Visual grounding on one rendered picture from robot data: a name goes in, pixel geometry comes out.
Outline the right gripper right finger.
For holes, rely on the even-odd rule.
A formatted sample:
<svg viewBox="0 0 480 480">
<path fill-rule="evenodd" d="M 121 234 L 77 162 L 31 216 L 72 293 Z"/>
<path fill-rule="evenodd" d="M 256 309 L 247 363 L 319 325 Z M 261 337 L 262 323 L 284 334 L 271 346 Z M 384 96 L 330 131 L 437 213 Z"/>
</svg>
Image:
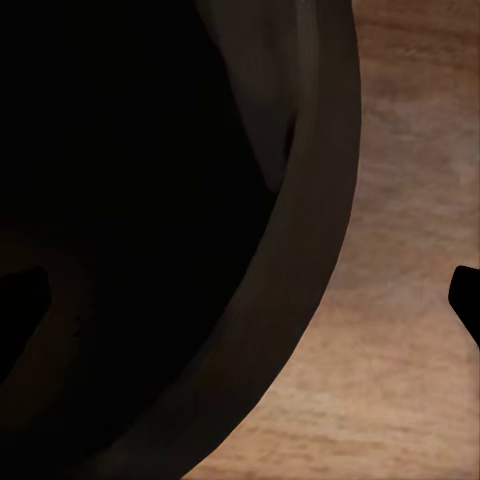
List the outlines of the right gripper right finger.
<svg viewBox="0 0 480 480">
<path fill-rule="evenodd" d="M 452 276 L 448 302 L 480 347 L 480 270 L 458 266 Z"/>
</svg>

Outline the cauldron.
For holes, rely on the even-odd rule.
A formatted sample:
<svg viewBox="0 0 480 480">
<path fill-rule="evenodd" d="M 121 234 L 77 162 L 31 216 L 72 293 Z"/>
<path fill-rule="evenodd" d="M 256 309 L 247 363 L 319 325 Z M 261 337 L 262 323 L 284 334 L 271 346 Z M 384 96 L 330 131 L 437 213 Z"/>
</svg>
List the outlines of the cauldron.
<svg viewBox="0 0 480 480">
<path fill-rule="evenodd" d="M 46 314 L 0 480 L 181 480 L 257 406 L 355 196 L 351 0 L 0 0 L 0 277 Z"/>
</svg>

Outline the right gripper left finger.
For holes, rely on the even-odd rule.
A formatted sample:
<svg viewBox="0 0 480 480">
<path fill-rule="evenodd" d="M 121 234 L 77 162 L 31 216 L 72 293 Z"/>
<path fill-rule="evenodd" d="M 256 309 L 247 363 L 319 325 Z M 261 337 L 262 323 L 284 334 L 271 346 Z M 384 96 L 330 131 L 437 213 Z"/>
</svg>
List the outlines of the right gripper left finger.
<svg viewBox="0 0 480 480">
<path fill-rule="evenodd" d="M 52 304 L 43 266 L 0 277 L 0 384 Z"/>
</svg>

